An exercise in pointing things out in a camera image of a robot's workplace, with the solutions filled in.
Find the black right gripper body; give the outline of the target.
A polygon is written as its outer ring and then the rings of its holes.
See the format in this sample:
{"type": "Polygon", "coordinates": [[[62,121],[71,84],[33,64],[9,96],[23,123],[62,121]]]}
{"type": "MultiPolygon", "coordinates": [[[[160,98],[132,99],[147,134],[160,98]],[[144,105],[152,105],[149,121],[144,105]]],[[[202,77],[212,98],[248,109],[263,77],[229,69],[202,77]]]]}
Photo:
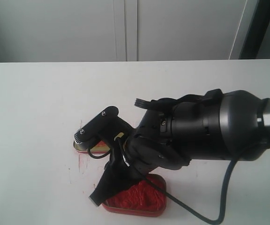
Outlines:
{"type": "Polygon", "coordinates": [[[105,172],[119,180],[139,180],[161,167],[179,170],[188,166],[191,159],[172,148],[143,137],[116,138],[114,149],[105,165],[105,172]]]}

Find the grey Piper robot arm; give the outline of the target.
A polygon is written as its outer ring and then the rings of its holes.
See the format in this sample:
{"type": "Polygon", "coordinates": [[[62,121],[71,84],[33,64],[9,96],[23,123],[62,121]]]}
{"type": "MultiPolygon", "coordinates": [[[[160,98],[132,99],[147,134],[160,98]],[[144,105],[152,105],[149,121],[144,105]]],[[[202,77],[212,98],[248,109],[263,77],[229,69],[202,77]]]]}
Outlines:
{"type": "Polygon", "coordinates": [[[137,128],[109,106],[85,127],[88,149],[103,141],[109,161],[90,199],[100,205],[129,189],[156,168],[179,170],[193,159],[229,160],[223,191],[238,161],[254,161],[270,149],[270,98],[237,90],[135,105],[146,110],[137,128]]]}

